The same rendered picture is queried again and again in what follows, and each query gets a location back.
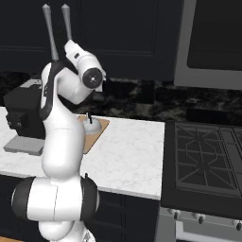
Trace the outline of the dark base cabinets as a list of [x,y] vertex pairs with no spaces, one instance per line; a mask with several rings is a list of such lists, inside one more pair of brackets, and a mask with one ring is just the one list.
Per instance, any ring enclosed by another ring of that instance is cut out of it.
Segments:
[[[0,175],[0,235],[23,242],[47,242],[38,223],[15,216],[11,195],[22,178]],[[100,192],[99,208],[86,227],[96,242],[154,242],[159,201]]]

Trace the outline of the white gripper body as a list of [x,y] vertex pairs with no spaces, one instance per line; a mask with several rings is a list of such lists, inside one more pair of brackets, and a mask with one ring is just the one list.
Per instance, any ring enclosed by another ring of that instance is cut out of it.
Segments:
[[74,43],[72,40],[69,40],[65,44],[64,50],[65,50],[66,54],[77,53],[78,52],[78,45],[76,43]]

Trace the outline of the brown wooden tray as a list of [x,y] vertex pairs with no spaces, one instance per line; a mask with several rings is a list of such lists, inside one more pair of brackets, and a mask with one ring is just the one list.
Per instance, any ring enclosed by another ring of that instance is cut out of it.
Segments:
[[[86,118],[86,115],[82,114],[78,117],[78,119],[82,122]],[[103,133],[103,131],[108,127],[110,124],[109,120],[105,119],[99,119],[99,122],[101,123],[102,129],[100,132],[95,133],[95,134],[87,134],[85,132],[85,146],[84,146],[84,153],[87,154],[90,149],[93,147],[97,139],[100,137],[100,135]]]

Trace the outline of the black hob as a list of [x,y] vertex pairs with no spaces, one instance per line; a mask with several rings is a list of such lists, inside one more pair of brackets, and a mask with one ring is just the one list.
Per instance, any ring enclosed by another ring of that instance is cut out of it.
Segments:
[[167,121],[161,205],[242,220],[242,128]]

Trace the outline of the dark wall cabinet door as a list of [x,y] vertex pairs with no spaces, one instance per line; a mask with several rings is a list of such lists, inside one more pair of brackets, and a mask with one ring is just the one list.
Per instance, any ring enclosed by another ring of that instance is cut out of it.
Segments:
[[0,0],[0,71],[39,72],[51,61],[44,4],[51,8],[58,43],[61,0]]
[[71,11],[75,42],[109,78],[171,81],[183,0],[59,0]]

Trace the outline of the grey microwave oven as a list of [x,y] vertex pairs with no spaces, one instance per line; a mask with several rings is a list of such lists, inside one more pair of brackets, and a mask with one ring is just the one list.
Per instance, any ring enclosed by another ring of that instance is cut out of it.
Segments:
[[242,90],[242,0],[184,0],[174,84]]

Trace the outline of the black coffee machine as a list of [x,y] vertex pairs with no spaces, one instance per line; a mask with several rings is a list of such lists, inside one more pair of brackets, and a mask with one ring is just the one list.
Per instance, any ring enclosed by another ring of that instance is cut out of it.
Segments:
[[32,76],[25,83],[4,95],[6,119],[16,135],[4,145],[6,152],[40,156],[43,152],[45,130],[39,116],[41,105],[41,75]]

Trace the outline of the grey oven front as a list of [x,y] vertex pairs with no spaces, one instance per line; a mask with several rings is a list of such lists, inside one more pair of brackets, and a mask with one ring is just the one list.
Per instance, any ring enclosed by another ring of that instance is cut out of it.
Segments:
[[196,218],[196,214],[199,213],[180,210],[181,216],[175,220],[173,217],[175,210],[164,207],[160,208],[155,242],[188,242],[187,240],[176,238],[177,221],[182,222],[184,230],[189,233],[242,241],[242,229],[238,231],[233,224],[235,220],[242,222],[242,219],[205,215],[204,222],[199,224]]

